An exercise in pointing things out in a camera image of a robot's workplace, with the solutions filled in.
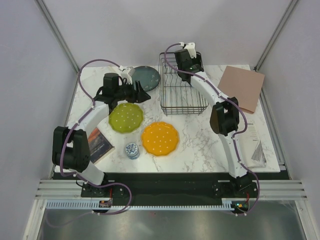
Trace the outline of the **orange polka dot plate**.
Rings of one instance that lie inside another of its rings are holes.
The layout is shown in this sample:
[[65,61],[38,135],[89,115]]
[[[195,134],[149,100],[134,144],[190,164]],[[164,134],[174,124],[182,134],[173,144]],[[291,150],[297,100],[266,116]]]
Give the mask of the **orange polka dot plate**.
[[179,133],[173,125],[158,121],[148,125],[141,134],[142,146],[153,156],[167,156],[175,151],[179,141]]

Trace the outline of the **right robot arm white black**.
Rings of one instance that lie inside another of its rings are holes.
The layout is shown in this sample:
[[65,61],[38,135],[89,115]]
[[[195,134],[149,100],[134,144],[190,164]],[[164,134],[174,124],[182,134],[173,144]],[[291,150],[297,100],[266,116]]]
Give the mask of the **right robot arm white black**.
[[236,97],[228,97],[209,79],[204,71],[201,54],[192,58],[186,49],[174,52],[177,73],[180,78],[198,90],[211,106],[209,124],[222,142],[228,172],[233,178],[245,176],[248,170],[243,167],[242,154],[237,137],[240,123],[239,102]]

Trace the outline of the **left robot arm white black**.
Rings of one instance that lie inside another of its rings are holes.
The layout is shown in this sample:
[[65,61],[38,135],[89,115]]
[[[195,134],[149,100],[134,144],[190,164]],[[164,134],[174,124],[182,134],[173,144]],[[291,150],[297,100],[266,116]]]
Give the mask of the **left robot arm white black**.
[[110,185],[104,181],[106,174],[91,161],[88,136],[117,107],[118,102],[140,104],[151,99],[139,81],[131,83],[129,79],[117,73],[106,73],[103,85],[91,99],[92,106],[71,126],[58,126],[53,131],[53,164],[59,166],[63,177],[76,175],[87,181],[99,197],[109,193]]

